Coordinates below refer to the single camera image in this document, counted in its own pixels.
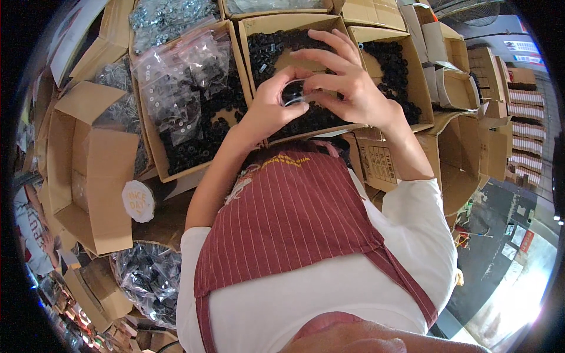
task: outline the white sticker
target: white sticker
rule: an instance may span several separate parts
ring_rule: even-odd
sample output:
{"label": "white sticker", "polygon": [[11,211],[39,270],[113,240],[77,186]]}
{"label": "white sticker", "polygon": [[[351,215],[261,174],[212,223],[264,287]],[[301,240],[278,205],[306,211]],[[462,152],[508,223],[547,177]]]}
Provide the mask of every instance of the white sticker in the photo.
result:
{"label": "white sticker", "polygon": [[137,180],[125,183],[121,192],[126,212],[139,223],[149,222],[153,219],[155,201],[151,190]]}

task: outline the white t-shirt with red text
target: white t-shirt with red text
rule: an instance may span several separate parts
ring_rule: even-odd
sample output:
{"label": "white t-shirt with red text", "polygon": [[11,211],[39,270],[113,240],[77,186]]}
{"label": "white t-shirt with red text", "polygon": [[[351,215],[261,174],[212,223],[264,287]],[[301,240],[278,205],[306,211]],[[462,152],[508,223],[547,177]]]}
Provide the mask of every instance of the white t-shirt with red text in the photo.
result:
{"label": "white t-shirt with red text", "polygon": [[21,236],[25,239],[24,259],[33,273],[44,276],[53,271],[49,255],[43,251],[44,229],[37,211],[29,204],[24,188],[21,188],[14,198],[14,213],[16,225],[20,228]]}

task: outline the person's right hand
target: person's right hand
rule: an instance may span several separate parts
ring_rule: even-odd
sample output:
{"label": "person's right hand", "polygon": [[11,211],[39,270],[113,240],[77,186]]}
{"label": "person's right hand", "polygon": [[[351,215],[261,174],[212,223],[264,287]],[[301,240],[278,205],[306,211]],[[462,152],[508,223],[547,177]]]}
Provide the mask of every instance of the person's right hand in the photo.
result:
{"label": "person's right hand", "polygon": [[[322,30],[308,31],[312,39],[323,41],[333,47],[337,54],[320,49],[300,49],[291,53],[294,59],[314,60],[325,65],[337,75],[317,74],[304,82],[304,94],[320,103],[341,119],[350,123],[373,125],[384,129],[404,120],[402,107],[385,96],[375,86],[369,74],[361,65],[357,45],[339,30],[332,33]],[[336,91],[344,100],[316,89]]]}

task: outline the shirt sleeve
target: shirt sleeve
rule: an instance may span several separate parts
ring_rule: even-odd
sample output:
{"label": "shirt sleeve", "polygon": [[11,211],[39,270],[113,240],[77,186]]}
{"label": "shirt sleeve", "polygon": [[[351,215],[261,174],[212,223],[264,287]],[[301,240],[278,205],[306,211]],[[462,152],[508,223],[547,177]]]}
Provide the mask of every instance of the shirt sleeve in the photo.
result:
{"label": "shirt sleeve", "polygon": [[383,197],[383,215],[393,224],[441,242],[453,242],[437,180],[402,181]]}
{"label": "shirt sleeve", "polygon": [[194,299],[194,270],[200,256],[200,249],[210,232],[210,227],[199,226],[188,229],[182,235],[180,249],[182,265],[180,271],[179,299],[177,301],[176,328],[182,347],[190,347],[190,312]]}

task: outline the person in background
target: person in background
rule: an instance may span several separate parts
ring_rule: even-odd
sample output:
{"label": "person in background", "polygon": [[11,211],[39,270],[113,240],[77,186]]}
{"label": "person in background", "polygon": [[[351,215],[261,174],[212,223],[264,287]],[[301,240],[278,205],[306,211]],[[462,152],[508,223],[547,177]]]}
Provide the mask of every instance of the person in background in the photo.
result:
{"label": "person in background", "polygon": [[[402,108],[380,93],[348,36],[308,34],[336,54],[301,49],[293,57],[337,74],[287,67],[261,84],[192,197],[181,240],[180,343],[189,353],[486,351],[426,336],[455,286],[457,252]],[[278,104],[294,79],[306,79],[304,93],[341,119],[385,134],[403,181],[382,212],[327,141],[273,146],[240,173],[260,141],[308,110]]]}
{"label": "person in background", "polygon": [[32,185],[24,185],[14,198],[16,229],[24,260],[33,273],[44,276],[59,265],[59,237],[47,227],[43,207]]}

